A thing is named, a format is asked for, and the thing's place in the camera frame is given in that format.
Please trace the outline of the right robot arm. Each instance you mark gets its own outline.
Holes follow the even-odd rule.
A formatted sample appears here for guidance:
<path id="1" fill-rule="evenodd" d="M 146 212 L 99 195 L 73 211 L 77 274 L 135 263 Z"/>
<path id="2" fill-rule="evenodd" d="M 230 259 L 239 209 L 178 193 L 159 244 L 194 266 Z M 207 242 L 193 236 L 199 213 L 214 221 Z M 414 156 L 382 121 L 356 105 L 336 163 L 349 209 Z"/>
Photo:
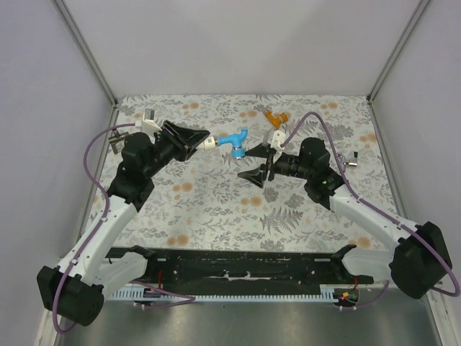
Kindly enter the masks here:
<path id="1" fill-rule="evenodd" d="M 388 214 L 354 195 L 344 178 L 331 168 L 330 153 L 321 139 L 306 138 L 297 155 L 278 154 L 266 143 L 246 154 L 266 161 L 256 169 L 238 173 L 238 177 L 257 187 L 277 175 L 303 179 L 314 203 L 348 218 L 385 246 L 385 252 L 341 248 L 336 253 L 339 260 L 329 267 L 335 282 L 344 284 L 364 275 L 392 281 L 407 296 L 420 299 L 451 273 L 452 262 L 441 229 L 430 221 L 420 225 Z"/>

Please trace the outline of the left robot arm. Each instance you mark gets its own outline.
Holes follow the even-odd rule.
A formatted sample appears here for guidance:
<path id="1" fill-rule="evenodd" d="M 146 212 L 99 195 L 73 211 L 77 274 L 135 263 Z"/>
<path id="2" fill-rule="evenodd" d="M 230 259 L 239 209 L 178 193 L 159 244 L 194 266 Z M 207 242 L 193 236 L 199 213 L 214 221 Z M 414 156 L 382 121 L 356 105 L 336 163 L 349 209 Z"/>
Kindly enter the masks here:
<path id="1" fill-rule="evenodd" d="M 43 305 L 52 313 L 57 333 L 66 334 L 61 319 L 88 326 L 117 290 L 139 278 L 151 283 L 158 276 L 154 253 L 135 247 L 104 266 L 103 260 L 121 231 L 143 207 L 154 189 L 152 178 L 171 161 L 188 160 L 210 136 L 207 130 L 183 128 L 166 120 L 157 130 L 130 133 L 124 140 L 122 161 L 108 189 L 98 181 L 104 208 L 55 267 L 37 274 Z"/>

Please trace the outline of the white plastic elbow fitting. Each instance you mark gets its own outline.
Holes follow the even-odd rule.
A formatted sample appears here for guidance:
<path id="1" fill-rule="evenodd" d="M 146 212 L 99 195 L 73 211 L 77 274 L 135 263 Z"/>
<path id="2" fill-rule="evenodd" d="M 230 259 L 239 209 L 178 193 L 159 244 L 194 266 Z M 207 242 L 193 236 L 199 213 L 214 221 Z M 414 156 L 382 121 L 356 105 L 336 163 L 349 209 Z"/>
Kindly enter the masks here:
<path id="1" fill-rule="evenodd" d="M 218 141 L 215 136 L 207 137 L 201 144 L 197 147 L 198 150 L 208 151 L 216 148 L 218 146 Z"/>

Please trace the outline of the blue plastic faucet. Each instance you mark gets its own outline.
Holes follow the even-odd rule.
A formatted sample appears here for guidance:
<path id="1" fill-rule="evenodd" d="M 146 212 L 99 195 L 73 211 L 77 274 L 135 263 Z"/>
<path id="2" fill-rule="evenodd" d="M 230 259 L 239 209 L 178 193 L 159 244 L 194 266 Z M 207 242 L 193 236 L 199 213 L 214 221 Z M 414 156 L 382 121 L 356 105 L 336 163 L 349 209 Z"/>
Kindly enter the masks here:
<path id="1" fill-rule="evenodd" d="M 229 136 L 218 136 L 217 137 L 217 146 L 222 146 L 225 144 L 230 144 L 231 155 L 234 159 L 242 159 L 246 156 L 246 150 L 243 147 L 243 142 L 246 140 L 248 135 L 248 129 L 244 128 L 240 133 L 234 133 Z"/>

